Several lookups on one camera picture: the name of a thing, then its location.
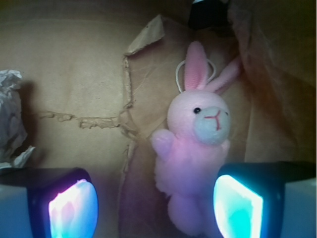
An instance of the pink stuffed bunny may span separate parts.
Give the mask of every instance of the pink stuffed bunny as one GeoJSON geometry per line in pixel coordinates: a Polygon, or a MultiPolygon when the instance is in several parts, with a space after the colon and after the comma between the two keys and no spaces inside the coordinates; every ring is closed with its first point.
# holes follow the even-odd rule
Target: pink stuffed bunny
{"type": "Polygon", "coordinates": [[[190,236],[220,236],[212,196],[217,172],[230,147],[230,112],[215,92],[238,77],[241,69],[237,57],[208,84],[204,48],[193,42],[186,56],[185,91],[172,101],[168,110],[169,130],[158,130],[152,136],[158,154],[157,188],[170,196],[171,221],[190,236]]]}

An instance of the glowing light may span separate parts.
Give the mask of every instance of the glowing light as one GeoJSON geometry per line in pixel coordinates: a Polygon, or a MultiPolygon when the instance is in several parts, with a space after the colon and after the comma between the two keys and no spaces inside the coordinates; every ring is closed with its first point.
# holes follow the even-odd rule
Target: glowing light
{"type": "Polygon", "coordinates": [[[52,238],[91,238],[98,218],[98,199],[94,186],[78,181],[49,202],[52,238]]]}
{"type": "Polygon", "coordinates": [[[217,225],[225,238],[259,238],[263,198],[229,175],[214,186],[213,206],[217,225]]]}

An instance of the bunny leg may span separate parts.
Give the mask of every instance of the bunny leg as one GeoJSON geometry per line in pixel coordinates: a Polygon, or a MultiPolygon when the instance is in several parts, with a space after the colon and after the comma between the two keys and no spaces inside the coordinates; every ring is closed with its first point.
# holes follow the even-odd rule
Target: bunny leg
{"type": "Polygon", "coordinates": [[[203,217],[196,199],[172,195],[168,203],[171,221],[183,233],[196,236],[203,232],[203,217]]]}
{"type": "Polygon", "coordinates": [[[204,217],[204,233],[210,238],[222,238],[213,211],[212,199],[201,199],[199,207],[204,217]]]}

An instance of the fuzzy fabric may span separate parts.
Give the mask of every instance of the fuzzy fabric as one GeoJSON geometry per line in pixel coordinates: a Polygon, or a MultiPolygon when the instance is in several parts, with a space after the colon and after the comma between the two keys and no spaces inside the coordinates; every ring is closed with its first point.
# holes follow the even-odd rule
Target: fuzzy fabric
{"type": "Polygon", "coordinates": [[[212,225],[212,188],[230,147],[230,112],[215,92],[240,72],[241,61],[236,58],[207,84],[205,51],[199,42],[193,42],[186,56],[185,91],[172,101],[168,110],[169,130],[158,130],[152,136],[158,155],[157,188],[170,196],[171,221],[190,236],[220,236],[218,228],[212,225]]]}

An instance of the white string loop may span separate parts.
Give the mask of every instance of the white string loop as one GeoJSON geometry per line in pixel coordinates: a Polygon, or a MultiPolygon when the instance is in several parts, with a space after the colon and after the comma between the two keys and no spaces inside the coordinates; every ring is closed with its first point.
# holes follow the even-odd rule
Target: white string loop
{"type": "MultiPolygon", "coordinates": [[[[210,81],[213,80],[213,78],[216,76],[216,73],[217,73],[217,69],[216,69],[216,65],[210,61],[209,59],[207,60],[208,63],[211,65],[212,67],[212,75],[209,77],[209,79],[207,80],[207,84],[210,83],[210,81]]],[[[177,88],[178,88],[178,91],[180,93],[183,92],[182,90],[182,87],[180,86],[179,84],[179,78],[178,78],[178,72],[180,70],[180,68],[185,64],[185,60],[183,60],[181,63],[178,64],[178,66],[176,67],[176,71],[175,71],[175,77],[176,77],[176,85],[177,85],[177,88]]]]}

